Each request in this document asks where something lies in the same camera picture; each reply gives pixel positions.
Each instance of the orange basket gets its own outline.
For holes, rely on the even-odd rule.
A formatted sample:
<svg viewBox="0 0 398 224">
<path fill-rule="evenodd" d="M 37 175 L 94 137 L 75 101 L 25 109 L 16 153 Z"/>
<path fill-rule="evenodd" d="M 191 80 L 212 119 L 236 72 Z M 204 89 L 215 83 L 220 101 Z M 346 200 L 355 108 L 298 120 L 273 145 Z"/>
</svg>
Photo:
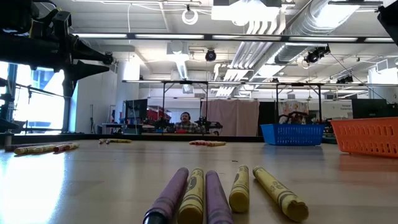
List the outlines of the orange basket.
<svg viewBox="0 0 398 224">
<path fill-rule="evenodd" d="M 398 118 L 331 121 L 341 152 L 398 157 Z"/>
</svg>

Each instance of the beige curtain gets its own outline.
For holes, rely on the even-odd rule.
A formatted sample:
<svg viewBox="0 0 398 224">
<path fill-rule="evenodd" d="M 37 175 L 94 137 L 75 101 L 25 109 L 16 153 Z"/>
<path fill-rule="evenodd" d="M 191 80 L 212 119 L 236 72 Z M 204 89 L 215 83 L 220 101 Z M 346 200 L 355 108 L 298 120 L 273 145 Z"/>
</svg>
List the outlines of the beige curtain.
<svg viewBox="0 0 398 224">
<path fill-rule="evenodd" d="M 224 126 L 220 136 L 257 136 L 259 105 L 257 100 L 211 100 L 207 120 Z M 206 115 L 206 102 L 201 114 Z"/>
</svg>

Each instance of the purple crayon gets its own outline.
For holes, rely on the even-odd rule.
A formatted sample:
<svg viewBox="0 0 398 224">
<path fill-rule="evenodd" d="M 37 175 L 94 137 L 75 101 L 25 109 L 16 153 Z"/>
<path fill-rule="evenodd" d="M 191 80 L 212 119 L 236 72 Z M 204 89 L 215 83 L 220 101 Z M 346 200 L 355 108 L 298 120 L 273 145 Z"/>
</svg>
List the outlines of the purple crayon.
<svg viewBox="0 0 398 224">
<path fill-rule="evenodd" d="M 143 224 L 168 224 L 173 217 L 178 199 L 184 191 L 189 171 L 179 168 L 154 204 L 145 214 Z"/>
<path fill-rule="evenodd" d="M 226 201 L 223 186 L 218 174 L 209 171 L 206 174 L 207 224 L 233 224 L 231 210 Z"/>
</svg>

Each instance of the person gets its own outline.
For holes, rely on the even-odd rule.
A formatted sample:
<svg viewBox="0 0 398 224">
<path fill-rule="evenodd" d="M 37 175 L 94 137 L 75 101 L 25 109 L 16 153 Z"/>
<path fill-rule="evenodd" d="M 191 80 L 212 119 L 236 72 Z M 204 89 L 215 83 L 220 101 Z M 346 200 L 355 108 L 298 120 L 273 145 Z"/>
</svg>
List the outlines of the person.
<svg viewBox="0 0 398 224">
<path fill-rule="evenodd" d="M 191 115 L 188 112 L 181 114 L 181 122 L 174 125 L 176 131 L 183 130 L 187 133 L 201 133 L 201 128 L 198 124 L 191 122 Z"/>
</svg>

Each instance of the blue basket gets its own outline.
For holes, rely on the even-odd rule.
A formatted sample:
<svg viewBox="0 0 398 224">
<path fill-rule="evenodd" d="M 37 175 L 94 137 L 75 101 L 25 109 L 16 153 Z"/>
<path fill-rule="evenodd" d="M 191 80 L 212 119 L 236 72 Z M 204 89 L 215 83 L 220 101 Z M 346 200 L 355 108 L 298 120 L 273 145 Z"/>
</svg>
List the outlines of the blue basket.
<svg viewBox="0 0 398 224">
<path fill-rule="evenodd" d="M 264 141 L 276 146 L 316 146 L 322 143 L 324 124 L 263 124 Z"/>
</svg>

